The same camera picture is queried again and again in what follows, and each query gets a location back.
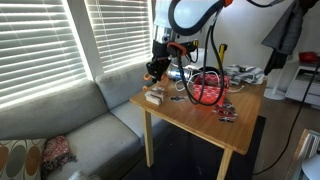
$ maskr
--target black cable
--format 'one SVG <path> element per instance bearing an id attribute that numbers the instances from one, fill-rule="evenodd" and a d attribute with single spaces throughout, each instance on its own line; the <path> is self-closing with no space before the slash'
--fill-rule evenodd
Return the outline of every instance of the black cable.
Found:
<path id="1" fill-rule="evenodd" d="M 299 117 L 299 115 L 300 115 L 300 111 L 301 111 L 301 109 L 302 109 L 302 105 L 304 104 L 304 102 L 305 102 L 305 100 L 306 100 L 307 94 L 308 94 L 308 92 L 309 92 L 309 89 L 310 89 L 310 87 L 311 87 L 311 84 L 312 84 L 312 82 L 313 82 L 313 79 L 314 79 L 314 77 L 316 76 L 316 74 L 317 74 L 317 72 L 318 72 L 319 66 L 320 66 L 320 61 L 319 61 L 318 65 L 317 65 L 315 71 L 313 72 L 313 75 L 312 75 L 312 77 L 311 77 L 311 79 L 310 79 L 310 82 L 309 82 L 309 84 L 308 84 L 308 87 L 307 87 L 307 89 L 306 89 L 306 91 L 305 91 L 305 93 L 304 93 L 304 95 L 303 95 L 302 101 L 300 102 L 300 106 L 299 106 L 298 112 L 297 112 L 297 114 L 296 114 L 296 117 L 295 117 L 292 125 L 291 125 L 291 129 L 290 129 L 290 132 L 289 132 L 289 137 L 288 137 L 286 146 L 285 146 L 284 149 L 282 150 L 280 156 L 277 158 L 277 160 L 276 160 L 272 165 L 270 165 L 268 168 L 266 168 L 266 169 L 264 169 L 264 170 L 262 170 L 262 171 L 260 171 L 260 172 L 253 173 L 253 174 L 252 174 L 253 176 L 258 175 L 258 174 L 261 174 L 261 173 L 263 173 L 263 172 L 271 169 L 271 168 L 281 159 L 281 157 L 283 156 L 283 154 L 286 152 L 286 150 L 287 150 L 287 148 L 288 148 L 288 145 L 289 145 L 289 142 L 290 142 L 290 139 L 291 139 L 291 134 L 292 134 L 294 125 L 296 124 L 297 119 L 298 119 L 298 117 Z"/>
<path id="2" fill-rule="evenodd" d="M 193 60 L 192 58 L 189 58 L 188 56 L 186 56 L 186 58 L 188 59 L 188 61 L 192 62 L 192 63 L 197 63 L 198 62 L 198 54 L 199 54 L 199 48 L 196 48 L 197 50 L 197 56 L 196 56 L 196 60 Z"/>
<path id="3" fill-rule="evenodd" d="M 252 0 L 247 0 L 247 1 L 248 1 L 250 4 L 252 4 L 252 5 L 254 5 L 254 6 L 257 6 L 257 7 L 259 7 L 259 8 L 267 8 L 267 7 L 271 7 L 271 6 L 272 6 L 271 3 L 264 5 L 264 4 L 258 4 L 258 3 L 254 2 L 254 1 L 252 1 Z"/>
<path id="4" fill-rule="evenodd" d="M 210 28 L 208 29 L 207 36 L 206 36 L 204 61 L 203 61 L 203 74 L 202 74 L 203 78 L 202 78 L 202 83 L 201 83 L 202 87 L 204 87 L 204 85 L 205 85 L 205 74 L 206 74 L 206 70 L 205 69 L 206 69 L 206 61 L 207 61 L 207 51 L 206 50 L 208 49 L 209 37 L 211 35 L 211 40 L 212 40 L 211 43 L 212 43 L 213 42 L 214 27 L 215 27 L 215 24 L 216 24 L 216 21 L 217 21 L 217 18 L 219 16 L 220 12 L 221 12 L 221 9 L 216 13 L 216 16 L 215 16 L 215 18 L 213 20 L 213 23 L 210 26 Z M 223 71 L 223 67 L 222 67 L 222 63 L 221 63 L 220 57 L 219 57 L 219 53 L 217 53 L 218 50 L 214 46 L 214 43 L 212 44 L 212 48 L 214 49 L 214 52 L 215 52 L 219 67 L 220 67 L 221 71 Z M 202 99 L 202 96 L 203 96 L 204 88 L 201 89 L 201 92 L 200 92 L 200 95 L 199 95 L 199 99 L 196 99 L 190 93 L 190 91 L 189 91 L 189 89 L 187 87 L 187 82 L 186 82 L 185 76 L 184 76 L 184 71 L 183 71 L 183 67 L 182 67 L 182 62 L 181 62 L 180 56 L 178 56 L 178 69 L 179 69 L 179 72 L 180 72 L 181 80 L 183 82 L 183 86 L 186 89 L 187 95 L 188 95 L 188 97 L 190 99 L 190 102 L 192 104 L 201 104 L 201 105 L 204 105 L 204 106 L 213 106 L 213 105 L 217 104 L 217 102 L 219 102 L 219 100 L 222 97 L 223 91 L 224 91 L 224 76 L 223 76 L 223 73 L 222 73 L 222 76 L 221 76 L 222 80 L 221 80 L 220 92 L 219 92 L 219 95 L 218 95 L 217 99 L 213 103 L 203 103 L 203 102 L 201 102 L 201 99 Z"/>

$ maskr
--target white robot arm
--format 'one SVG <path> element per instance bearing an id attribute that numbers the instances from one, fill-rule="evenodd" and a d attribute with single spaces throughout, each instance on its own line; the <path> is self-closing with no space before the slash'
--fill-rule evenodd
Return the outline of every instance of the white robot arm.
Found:
<path id="1" fill-rule="evenodd" d="M 147 63 L 148 74 L 153 81 L 160 81 L 162 73 L 170 64 L 167 45 L 174 42 L 176 35 L 190 36 L 197 33 L 208 19 L 227 7 L 233 0 L 158 0 L 155 8 L 153 58 Z M 270 7 L 283 0 L 274 0 L 268 5 L 260 5 L 247 0 L 258 7 Z M 191 50 L 195 48 L 192 42 L 181 44 Z"/>

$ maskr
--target floor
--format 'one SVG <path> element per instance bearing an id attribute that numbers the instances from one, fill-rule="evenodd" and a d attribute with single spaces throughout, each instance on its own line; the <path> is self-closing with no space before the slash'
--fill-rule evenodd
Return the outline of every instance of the floor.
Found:
<path id="1" fill-rule="evenodd" d="M 232 155 L 225 179 L 252 179 L 265 121 L 258 117 L 247 154 Z M 222 155 L 223 149 L 173 126 L 171 133 L 154 149 L 155 164 L 149 168 L 146 159 L 142 159 L 123 180 L 216 179 Z"/>
<path id="2" fill-rule="evenodd" d="M 259 172 L 269 167 L 281 154 L 287 142 L 288 134 L 299 105 L 299 102 L 288 99 L 282 101 L 263 99 L 260 115 L 266 117 L 267 121 L 254 172 Z M 287 151 L 273 168 L 262 174 L 253 176 L 253 180 L 284 179 L 304 129 L 320 132 L 320 110 L 311 108 L 309 105 L 303 105 L 293 129 Z"/>

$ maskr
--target dark carpet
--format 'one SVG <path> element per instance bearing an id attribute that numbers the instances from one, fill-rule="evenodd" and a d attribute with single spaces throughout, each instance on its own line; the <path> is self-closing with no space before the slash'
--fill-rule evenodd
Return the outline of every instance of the dark carpet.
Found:
<path id="1" fill-rule="evenodd" d="M 246 155 L 233 153 L 226 179 L 250 180 L 266 119 L 259 116 Z M 174 128 L 154 149 L 154 165 L 142 159 L 124 180 L 216 179 L 223 150 L 180 128 Z"/>

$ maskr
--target gray couch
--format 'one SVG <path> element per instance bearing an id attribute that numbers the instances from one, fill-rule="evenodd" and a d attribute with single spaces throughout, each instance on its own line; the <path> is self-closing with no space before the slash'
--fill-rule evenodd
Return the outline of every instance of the gray couch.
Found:
<path id="1" fill-rule="evenodd" d="M 145 67 L 138 67 L 122 75 L 101 75 L 96 82 L 84 81 L 1 109 L 0 140 L 66 135 L 78 161 L 67 163 L 49 179 L 68 179 L 78 170 L 118 179 L 144 155 L 141 111 L 128 101 L 146 83 L 144 72 Z M 157 117 L 152 117 L 152 124 L 154 137 L 170 130 Z"/>

